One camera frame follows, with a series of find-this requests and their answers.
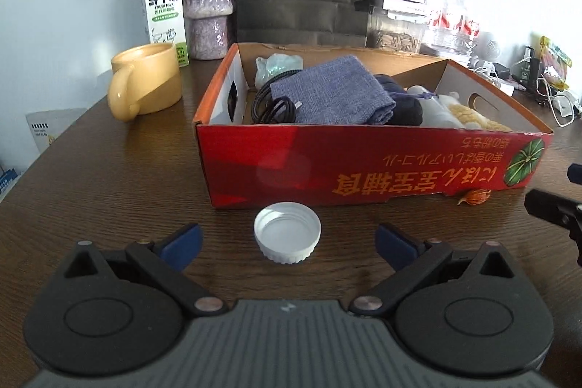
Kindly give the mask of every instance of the dark brown tabletop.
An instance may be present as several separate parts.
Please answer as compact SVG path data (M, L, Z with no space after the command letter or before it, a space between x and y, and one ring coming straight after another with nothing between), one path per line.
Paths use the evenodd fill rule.
M377 224L391 222L419 239L438 236L477 249L499 240L520 262L554 316L555 339L542 372L563 388L582 385L582 269L567 231L529 217L525 191L494 192L481 206L441 195L398 197L377 205L315 208L321 241L299 265L266 260L252 232L257 211L210 205L191 127L217 62L183 69L184 97L129 124L101 100L63 133L0 204L0 384L20 386L36 367L22 337L34 296L78 240L123 248L160 239L184 223L204 229L204 247L186 273L229 303L238 298L339 298L392 273L374 251ZM548 109L519 96L555 129L530 184L582 200L566 178L582 163L582 121L554 127Z

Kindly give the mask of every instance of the mug rim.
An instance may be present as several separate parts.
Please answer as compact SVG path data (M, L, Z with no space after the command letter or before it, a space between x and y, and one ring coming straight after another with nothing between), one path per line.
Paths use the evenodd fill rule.
M142 48L145 48L145 47L149 47L150 45L156 45L156 46L157 45L168 45L168 48L166 48L164 50L160 50L159 52L156 52L156 53L152 53L152 55L146 55L146 56L143 56L142 58L128 59L127 61L136 61L136 60L143 60L143 59L146 59L146 58L152 58L152 57L155 57L155 56L158 56L158 55L162 55L163 53L167 53L168 50L172 50L172 48L174 47L174 44L173 43L167 43L167 42L164 42L164 43L146 43L144 45L138 45L136 47L132 47L130 49L123 50L123 52L119 52L119 53L115 54L113 56L113 58L111 59L111 63L124 61L123 59L120 59L118 57L121 56L121 55L130 54L130 53L134 52L135 50L139 50L139 49L142 49Z

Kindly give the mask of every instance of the red cardboard box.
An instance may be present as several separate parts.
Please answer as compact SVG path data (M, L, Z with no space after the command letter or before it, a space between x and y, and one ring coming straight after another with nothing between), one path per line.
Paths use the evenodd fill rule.
M457 91L461 103L515 132L392 125L250 125L255 59L301 55L304 67L356 55L403 87ZM262 207L384 202L392 196L457 194L525 186L552 130L516 100L454 61L347 47L234 44L194 116L212 205Z

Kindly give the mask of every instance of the dried physalis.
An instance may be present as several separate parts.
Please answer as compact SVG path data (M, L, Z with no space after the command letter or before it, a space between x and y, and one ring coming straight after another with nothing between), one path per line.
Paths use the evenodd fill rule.
M472 189L467 194L465 194L465 196L461 197L457 205L461 204L462 202L466 202L471 206L476 204L483 204L487 199L489 199L489 196L491 196L490 189Z

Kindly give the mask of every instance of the black cable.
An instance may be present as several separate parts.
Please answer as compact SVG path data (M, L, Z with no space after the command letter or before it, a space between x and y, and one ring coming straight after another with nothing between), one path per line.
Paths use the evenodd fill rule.
M271 97L271 84L283 78L289 78L300 72L300 69L291 69L278 74L267 81L252 101L251 118L253 124L293 124L297 118L297 108L293 101L287 96L278 97L273 100ZM266 100L265 110L259 114L258 109L261 103Z

